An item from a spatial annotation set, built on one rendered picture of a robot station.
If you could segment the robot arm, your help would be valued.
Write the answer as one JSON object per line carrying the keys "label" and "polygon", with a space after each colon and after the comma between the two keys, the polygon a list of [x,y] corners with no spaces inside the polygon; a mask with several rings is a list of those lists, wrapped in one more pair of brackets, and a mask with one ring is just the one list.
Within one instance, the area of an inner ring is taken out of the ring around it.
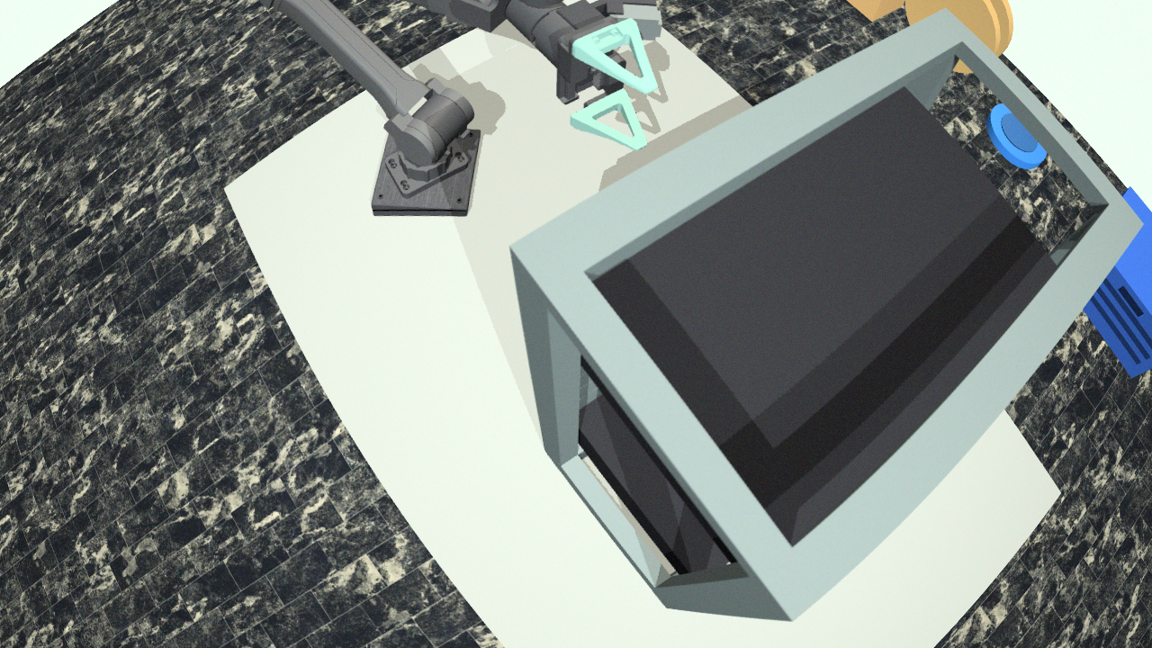
{"label": "robot arm", "polygon": [[[594,3],[579,0],[569,5],[563,0],[402,1],[420,5],[431,13],[444,14],[448,21],[477,27],[488,33],[507,17],[529,42],[536,40],[532,33],[536,24],[556,9],[575,30],[613,16],[617,23],[628,18],[636,21],[643,42],[655,42],[662,32],[662,14],[657,12],[655,0],[598,0]],[[382,107],[391,119],[382,128],[399,149],[385,159],[385,165],[403,198],[419,195],[467,169],[467,155],[455,140],[465,140],[472,134],[467,125],[473,121],[473,107],[463,95],[435,78],[424,85],[409,76],[329,0],[260,0],[260,3],[267,12],[273,6],[298,23]],[[427,101],[411,116],[408,111],[420,97]]]}

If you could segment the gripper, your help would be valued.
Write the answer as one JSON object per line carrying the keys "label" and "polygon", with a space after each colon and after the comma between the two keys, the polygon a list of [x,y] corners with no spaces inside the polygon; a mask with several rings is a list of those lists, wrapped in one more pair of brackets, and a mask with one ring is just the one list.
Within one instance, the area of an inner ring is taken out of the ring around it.
{"label": "gripper", "polygon": [[[584,107],[571,115],[573,128],[607,137],[631,150],[641,150],[647,145],[647,140],[623,83],[645,95],[657,90],[658,85],[636,21],[628,18],[617,23],[609,16],[575,30],[558,12],[550,12],[532,31],[535,48],[540,50],[555,68],[558,55],[556,97],[563,105],[569,105],[579,100],[579,92],[588,86],[605,91],[585,101]],[[626,60],[615,50],[623,45],[630,46],[643,78],[626,70]],[[597,121],[613,111],[626,118],[632,137]]]}

